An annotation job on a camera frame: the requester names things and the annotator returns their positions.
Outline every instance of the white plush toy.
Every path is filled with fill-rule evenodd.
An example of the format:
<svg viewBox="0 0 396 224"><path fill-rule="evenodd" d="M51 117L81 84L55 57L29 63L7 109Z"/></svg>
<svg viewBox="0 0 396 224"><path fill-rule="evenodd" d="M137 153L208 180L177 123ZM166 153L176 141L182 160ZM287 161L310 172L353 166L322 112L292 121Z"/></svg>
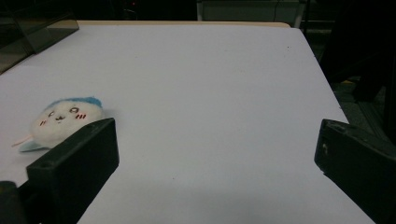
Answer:
<svg viewBox="0 0 396 224"><path fill-rule="evenodd" d="M55 101L31 124L31 135L14 146L33 138L33 141L22 145L20 151L53 148L86 124L104 117L102 103L94 97Z"/></svg>

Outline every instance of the black holder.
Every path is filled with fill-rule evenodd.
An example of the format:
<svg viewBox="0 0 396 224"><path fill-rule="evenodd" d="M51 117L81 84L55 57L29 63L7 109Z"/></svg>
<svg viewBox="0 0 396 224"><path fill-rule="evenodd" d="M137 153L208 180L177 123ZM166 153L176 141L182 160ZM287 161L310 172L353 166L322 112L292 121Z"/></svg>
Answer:
<svg viewBox="0 0 396 224"><path fill-rule="evenodd" d="M315 163L375 223L396 223L396 146L392 143L325 119Z"/></svg>
<svg viewBox="0 0 396 224"><path fill-rule="evenodd" d="M30 164L18 189L0 181L0 223L77 223L119 162L115 120L84 126Z"/></svg>
<svg viewBox="0 0 396 224"><path fill-rule="evenodd" d="M78 29L65 0L0 0L0 74Z"/></svg>

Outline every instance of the pink cheek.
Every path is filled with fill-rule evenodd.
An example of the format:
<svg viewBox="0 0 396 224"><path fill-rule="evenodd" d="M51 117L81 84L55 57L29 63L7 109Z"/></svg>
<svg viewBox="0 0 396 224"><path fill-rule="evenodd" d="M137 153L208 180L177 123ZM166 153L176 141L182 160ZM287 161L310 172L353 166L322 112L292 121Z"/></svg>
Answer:
<svg viewBox="0 0 396 224"><path fill-rule="evenodd" d="M76 119L85 119L86 117L87 115L82 113L76 115Z"/></svg>

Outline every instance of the white table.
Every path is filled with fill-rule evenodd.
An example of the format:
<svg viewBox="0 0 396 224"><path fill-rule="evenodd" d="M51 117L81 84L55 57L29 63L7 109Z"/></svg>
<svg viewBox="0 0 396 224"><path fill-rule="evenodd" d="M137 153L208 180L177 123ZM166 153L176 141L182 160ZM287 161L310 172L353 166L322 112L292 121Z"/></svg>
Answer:
<svg viewBox="0 0 396 224"><path fill-rule="evenodd" d="M81 25L0 76L0 180L44 153L11 148L41 110L83 96L120 167L79 223L373 223L314 163L321 120L347 120L298 29Z"/></svg>

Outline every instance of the plush toy face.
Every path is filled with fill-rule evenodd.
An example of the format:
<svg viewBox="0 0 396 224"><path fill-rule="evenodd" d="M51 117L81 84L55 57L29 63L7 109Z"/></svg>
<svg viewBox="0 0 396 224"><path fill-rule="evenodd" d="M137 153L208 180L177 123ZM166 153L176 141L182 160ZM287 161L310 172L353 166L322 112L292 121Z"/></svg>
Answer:
<svg viewBox="0 0 396 224"><path fill-rule="evenodd" d="M99 105L77 101L60 101L38 116L30 126L34 141L53 148L86 124L104 118Z"/></svg>

